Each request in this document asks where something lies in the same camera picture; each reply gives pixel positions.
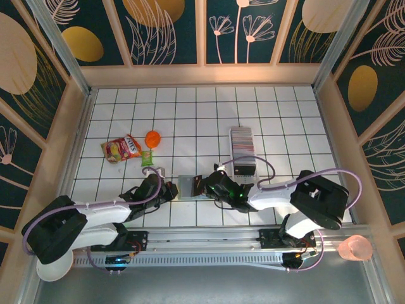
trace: white tile floor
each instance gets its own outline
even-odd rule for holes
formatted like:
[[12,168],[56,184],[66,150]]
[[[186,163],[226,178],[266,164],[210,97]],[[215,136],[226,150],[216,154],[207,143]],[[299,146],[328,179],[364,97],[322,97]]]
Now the white tile floor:
[[[158,131],[154,164],[167,179],[210,174],[213,164],[230,159],[232,126],[252,128],[256,154],[283,182],[303,169],[335,166],[310,86],[307,87],[181,87],[101,89],[89,123],[73,186],[73,200],[110,200],[142,182],[140,158],[116,165],[103,158],[100,144],[131,133],[142,148],[144,136]],[[260,176],[268,169],[258,164]],[[328,178],[339,181],[337,175]],[[132,227],[281,224],[294,208],[243,214],[221,210],[213,201],[172,201],[158,212],[128,223]]]

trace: chip bag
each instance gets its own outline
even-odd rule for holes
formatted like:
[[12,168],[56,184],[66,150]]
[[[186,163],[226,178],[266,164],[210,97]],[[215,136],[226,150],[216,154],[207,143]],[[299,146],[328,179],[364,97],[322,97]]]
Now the chip bag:
[[103,149],[104,156],[110,163],[128,160],[142,153],[139,144],[131,135],[105,142],[101,144],[101,148]]

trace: orange cup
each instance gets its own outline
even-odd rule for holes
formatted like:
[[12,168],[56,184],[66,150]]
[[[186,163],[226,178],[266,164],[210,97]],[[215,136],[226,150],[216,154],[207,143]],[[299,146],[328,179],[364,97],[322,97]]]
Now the orange cup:
[[363,236],[351,236],[337,248],[339,255],[349,261],[369,260],[373,255],[371,243]]

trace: green snack package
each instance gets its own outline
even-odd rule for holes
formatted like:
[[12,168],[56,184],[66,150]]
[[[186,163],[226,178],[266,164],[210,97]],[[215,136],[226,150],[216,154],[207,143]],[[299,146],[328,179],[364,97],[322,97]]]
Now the green snack package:
[[153,157],[153,151],[142,151],[142,167],[146,167],[146,166],[153,166],[153,161],[152,161],[152,157]]

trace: orange lid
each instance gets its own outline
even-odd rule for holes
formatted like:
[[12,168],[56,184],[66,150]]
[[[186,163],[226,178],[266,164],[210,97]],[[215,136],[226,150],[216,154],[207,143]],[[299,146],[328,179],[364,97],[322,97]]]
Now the orange lid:
[[146,134],[145,143],[149,149],[156,148],[160,143],[160,134],[156,131],[149,131]]

